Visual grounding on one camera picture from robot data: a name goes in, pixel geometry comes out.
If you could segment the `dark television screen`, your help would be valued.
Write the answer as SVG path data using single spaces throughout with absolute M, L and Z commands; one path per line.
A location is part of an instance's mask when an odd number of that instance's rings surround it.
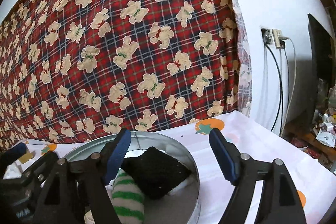
M 291 122 L 301 122 L 299 128 L 304 131 L 311 129 L 318 114 L 326 111 L 329 89 L 335 85 L 334 40 L 312 14 L 307 18 L 311 58 L 299 57 L 295 43 L 286 41 L 293 58 L 288 65 L 290 95 L 282 132 Z

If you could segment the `white fruit print tablecloth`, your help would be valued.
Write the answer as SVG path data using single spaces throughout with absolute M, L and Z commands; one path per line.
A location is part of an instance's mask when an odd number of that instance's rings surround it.
M 327 223 L 335 176 L 238 111 L 159 133 L 197 165 L 197 223 Z

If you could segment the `green striped sock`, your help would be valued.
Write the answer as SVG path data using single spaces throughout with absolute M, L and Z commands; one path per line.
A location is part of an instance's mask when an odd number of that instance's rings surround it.
M 119 170 L 112 184 L 111 202 L 121 223 L 143 223 L 145 196 L 134 179 Z

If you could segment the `yellow sponge block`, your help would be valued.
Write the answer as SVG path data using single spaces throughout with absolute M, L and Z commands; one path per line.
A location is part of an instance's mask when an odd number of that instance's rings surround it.
M 18 160 L 21 164 L 25 164 L 29 160 L 35 157 L 35 151 L 27 151 L 23 156 L 21 156 Z

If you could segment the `wall power socket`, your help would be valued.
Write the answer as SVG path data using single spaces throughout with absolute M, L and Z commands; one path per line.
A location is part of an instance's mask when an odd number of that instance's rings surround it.
M 265 46 L 274 45 L 276 49 L 285 48 L 285 41 L 288 37 L 282 35 L 282 31 L 278 29 L 261 28 L 262 40 Z

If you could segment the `black fuzzy cloth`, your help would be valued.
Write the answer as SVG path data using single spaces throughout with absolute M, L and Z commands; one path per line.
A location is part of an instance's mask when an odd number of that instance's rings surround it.
M 151 200 L 159 200 L 192 174 L 185 165 L 172 156 L 148 148 L 138 157 L 127 157 L 121 169 L 130 175 L 143 194 Z

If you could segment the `red plaid bear blanket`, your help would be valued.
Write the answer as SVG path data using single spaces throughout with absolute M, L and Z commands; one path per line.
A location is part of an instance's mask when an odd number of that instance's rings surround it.
M 251 103 L 237 0 L 18 0 L 1 22 L 1 150 L 248 115 Z

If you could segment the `round metal tin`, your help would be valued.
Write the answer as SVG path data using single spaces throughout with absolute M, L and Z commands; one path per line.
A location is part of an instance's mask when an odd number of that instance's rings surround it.
M 98 138 L 66 155 L 85 223 L 197 223 L 199 174 L 179 141 L 159 133 Z

